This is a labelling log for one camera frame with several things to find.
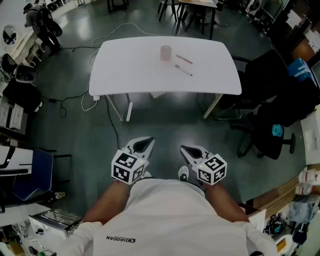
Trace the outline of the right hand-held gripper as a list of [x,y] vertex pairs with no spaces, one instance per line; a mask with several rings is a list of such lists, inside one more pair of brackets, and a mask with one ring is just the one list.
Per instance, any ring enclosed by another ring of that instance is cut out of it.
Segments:
[[194,144],[184,144],[179,149],[202,183],[214,185],[226,177],[227,163],[219,154],[209,153],[204,147]]

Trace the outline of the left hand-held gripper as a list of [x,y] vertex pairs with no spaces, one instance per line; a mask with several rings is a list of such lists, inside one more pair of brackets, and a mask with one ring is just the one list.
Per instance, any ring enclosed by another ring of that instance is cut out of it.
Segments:
[[111,177],[127,185],[138,181],[145,174],[155,142],[152,136],[130,140],[123,149],[116,152],[112,159]]

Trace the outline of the pink plastic cup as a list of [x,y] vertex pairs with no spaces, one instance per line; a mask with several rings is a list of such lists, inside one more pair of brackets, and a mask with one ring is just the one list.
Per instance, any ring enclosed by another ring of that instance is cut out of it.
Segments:
[[160,47],[160,59],[162,61],[170,61],[172,57],[172,47],[170,45],[162,45]]

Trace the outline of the red pen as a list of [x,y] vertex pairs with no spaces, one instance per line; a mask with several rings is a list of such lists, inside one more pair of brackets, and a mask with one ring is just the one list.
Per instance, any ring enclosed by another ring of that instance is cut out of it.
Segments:
[[180,56],[180,55],[178,55],[178,54],[176,54],[176,57],[179,58],[179,59],[181,59],[181,60],[183,60],[183,61],[185,61],[185,62],[187,62],[187,63],[189,63],[189,64],[193,64],[192,61],[190,61],[190,60],[188,60],[188,59],[186,59],[186,58],[184,58],[184,57],[182,57],[182,56]]

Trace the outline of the person's left forearm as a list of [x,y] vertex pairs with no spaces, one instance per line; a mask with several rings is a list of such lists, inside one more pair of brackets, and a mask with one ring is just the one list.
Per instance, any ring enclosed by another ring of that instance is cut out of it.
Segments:
[[83,222],[100,222],[105,225],[126,207],[131,187],[121,181],[114,181],[87,211]]

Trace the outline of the person's right forearm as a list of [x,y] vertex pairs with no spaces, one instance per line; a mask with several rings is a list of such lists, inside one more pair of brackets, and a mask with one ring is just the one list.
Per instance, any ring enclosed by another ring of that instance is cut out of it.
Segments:
[[205,197],[215,212],[229,222],[249,222],[249,218],[227,190],[220,184],[204,184]]

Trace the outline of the person's right shoe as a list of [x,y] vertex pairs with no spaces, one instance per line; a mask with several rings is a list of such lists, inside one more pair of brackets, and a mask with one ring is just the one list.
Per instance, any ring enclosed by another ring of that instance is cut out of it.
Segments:
[[183,165],[178,170],[178,180],[187,182],[189,179],[189,169],[187,166]]

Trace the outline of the white table leg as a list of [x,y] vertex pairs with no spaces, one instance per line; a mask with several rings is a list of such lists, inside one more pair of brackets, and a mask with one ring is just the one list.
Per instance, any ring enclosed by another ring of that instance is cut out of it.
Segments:
[[128,110],[127,110],[127,115],[126,115],[126,122],[129,122],[131,119],[131,114],[132,114],[132,109],[133,109],[133,102],[130,99],[129,94],[126,94],[126,98],[128,101]]

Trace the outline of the beige table leg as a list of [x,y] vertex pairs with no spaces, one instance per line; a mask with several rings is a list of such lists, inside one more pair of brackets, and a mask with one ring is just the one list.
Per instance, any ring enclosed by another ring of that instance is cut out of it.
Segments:
[[213,111],[213,109],[215,108],[215,106],[218,104],[218,102],[220,101],[221,97],[223,96],[223,94],[215,94],[215,99],[214,101],[211,103],[211,105],[207,108],[206,112],[203,115],[203,118],[206,119],[210,113]]
[[111,97],[110,95],[107,95],[106,98],[107,98],[107,100],[110,102],[110,104],[111,104],[113,110],[115,111],[116,115],[118,116],[119,120],[120,120],[121,122],[123,122],[123,121],[124,121],[124,117],[123,117],[123,116],[120,114],[120,112],[118,111],[118,108],[117,108],[116,104],[114,103],[112,97]]

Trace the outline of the person's white shirt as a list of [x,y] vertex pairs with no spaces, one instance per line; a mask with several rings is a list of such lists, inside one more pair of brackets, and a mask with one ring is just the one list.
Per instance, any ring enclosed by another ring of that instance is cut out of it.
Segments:
[[57,256],[278,256],[251,222],[218,216],[206,191],[174,179],[130,186],[125,209],[102,225],[82,222]]

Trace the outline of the teal object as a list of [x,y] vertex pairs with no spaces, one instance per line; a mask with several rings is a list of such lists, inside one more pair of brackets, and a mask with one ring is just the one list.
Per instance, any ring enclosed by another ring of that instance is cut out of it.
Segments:
[[282,138],[284,135],[284,128],[281,124],[273,124],[271,127],[271,132],[273,137]]

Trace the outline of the black mesh office chair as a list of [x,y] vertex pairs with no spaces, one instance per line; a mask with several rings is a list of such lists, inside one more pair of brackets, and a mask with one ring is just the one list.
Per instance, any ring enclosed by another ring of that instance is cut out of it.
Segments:
[[285,62],[274,49],[253,60],[235,55],[232,59],[245,63],[244,71],[238,71],[241,94],[223,95],[215,120],[239,120],[242,110],[253,110],[275,97],[289,77]]

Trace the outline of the blue chair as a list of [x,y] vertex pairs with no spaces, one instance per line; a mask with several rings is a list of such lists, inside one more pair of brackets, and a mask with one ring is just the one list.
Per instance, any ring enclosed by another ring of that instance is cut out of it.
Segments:
[[22,201],[32,198],[38,191],[52,189],[54,156],[49,152],[34,149],[31,174],[17,175],[13,181],[12,192]]

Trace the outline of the black clothing pile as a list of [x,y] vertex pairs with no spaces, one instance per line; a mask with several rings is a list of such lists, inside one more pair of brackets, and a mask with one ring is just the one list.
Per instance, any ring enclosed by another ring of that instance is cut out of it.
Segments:
[[304,119],[320,104],[320,88],[311,78],[288,77],[272,102],[262,105],[257,115],[267,124],[289,127]]

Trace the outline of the white plastic jug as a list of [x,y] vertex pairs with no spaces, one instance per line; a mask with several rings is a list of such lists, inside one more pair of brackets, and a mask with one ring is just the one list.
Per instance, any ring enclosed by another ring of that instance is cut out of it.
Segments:
[[309,183],[300,183],[295,188],[295,194],[306,195],[320,195],[320,185],[312,185]]
[[315,169],[303,170],[299,173],[298,181],[300,184],[320,186],[320,171]]

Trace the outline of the white and black device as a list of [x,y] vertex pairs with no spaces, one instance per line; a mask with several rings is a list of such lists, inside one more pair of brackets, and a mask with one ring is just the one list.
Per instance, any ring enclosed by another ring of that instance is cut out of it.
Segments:
[[29,175],[32,161],[32,150],[0,145],[0,176]]

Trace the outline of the black bag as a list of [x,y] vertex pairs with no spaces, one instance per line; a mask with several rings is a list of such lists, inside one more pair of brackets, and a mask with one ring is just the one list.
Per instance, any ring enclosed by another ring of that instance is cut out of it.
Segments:
[[3,90],[8,101],[17,104],[30,114],[42,103],[39,90],[31,83],[22,83],[11,80]]

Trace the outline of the white drawer cabinet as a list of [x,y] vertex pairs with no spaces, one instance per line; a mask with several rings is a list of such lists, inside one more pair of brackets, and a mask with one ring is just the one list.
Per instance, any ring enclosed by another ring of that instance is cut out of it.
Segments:
[[18,104],[10,104],[6,97],[0,97],[0,127],[20,134],[26,133],[28,114]]

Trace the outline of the blue carton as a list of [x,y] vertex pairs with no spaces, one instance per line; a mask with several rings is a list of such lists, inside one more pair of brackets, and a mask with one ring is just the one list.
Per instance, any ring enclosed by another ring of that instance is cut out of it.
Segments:
[[308,64],[300,57],[296,58],[288,67],[287,71],[289,76],[296,77],[300,82],[306,79],[311,79],[315,82],[314,76]]

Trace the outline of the white round device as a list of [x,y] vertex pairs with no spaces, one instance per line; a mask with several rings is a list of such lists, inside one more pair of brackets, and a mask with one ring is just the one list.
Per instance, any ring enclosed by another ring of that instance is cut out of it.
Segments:
[[16,68],[14,77],[15,80],[19,83],[29,84],[35,82],[38,79],[39,72],[31,66],[20,64]]

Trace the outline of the black high table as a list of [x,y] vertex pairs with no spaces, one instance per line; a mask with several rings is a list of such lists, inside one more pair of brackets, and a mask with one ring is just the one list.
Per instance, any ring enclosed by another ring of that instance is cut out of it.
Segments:
[[114,4],[114,0],[107,0],[107,10],[108,13],[111,14],[115,11],[127,10],[129,5],[129,0],[121,0],[122,4],[116,5]]

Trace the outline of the wooden table with black legs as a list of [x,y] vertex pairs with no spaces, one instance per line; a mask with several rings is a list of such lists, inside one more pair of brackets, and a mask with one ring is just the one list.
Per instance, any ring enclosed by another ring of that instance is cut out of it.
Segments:
[[178,0],[178,1],[180,2],[181,6],[180,6],[180,13],[177,18],[175,36],[178,36],[179,31],[180,31],[180,25],[181,25],[181,22],[183,21],[183,16],[187,12],[185,10],[185,7],[191,6],[191,7],[195,8],[198,12],[203,11],[204,9],[211,10],[209,40],[212,40],[213,30],[214,30],[214,26],[216,24],[216,22],[215,22],[216,10],[218,9],[216,2],[213,0]]

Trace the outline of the white dresser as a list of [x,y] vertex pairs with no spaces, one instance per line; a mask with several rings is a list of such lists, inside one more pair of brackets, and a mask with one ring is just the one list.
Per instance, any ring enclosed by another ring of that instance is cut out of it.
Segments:
[[33,61],[34,58],[41,62],[42,59],[38,55],[38,51],[43,54],[45,50],[41,46],[40,39],[33,31],[30,31],[24,35],[19,32],[16,34],[17,39],[13,45],[6,45],[1,38],[1,44],[4,51],[11,56],[11,58],[19,65],[23,64],[29,67],[35,67],[37,64]]

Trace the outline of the round white mirror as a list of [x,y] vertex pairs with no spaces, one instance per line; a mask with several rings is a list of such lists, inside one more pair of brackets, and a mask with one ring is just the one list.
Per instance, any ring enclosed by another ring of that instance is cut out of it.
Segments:
[[6,25],[3,28],[2,38],[6,46],[13,46],[17,40],[17,33],[13,26]]

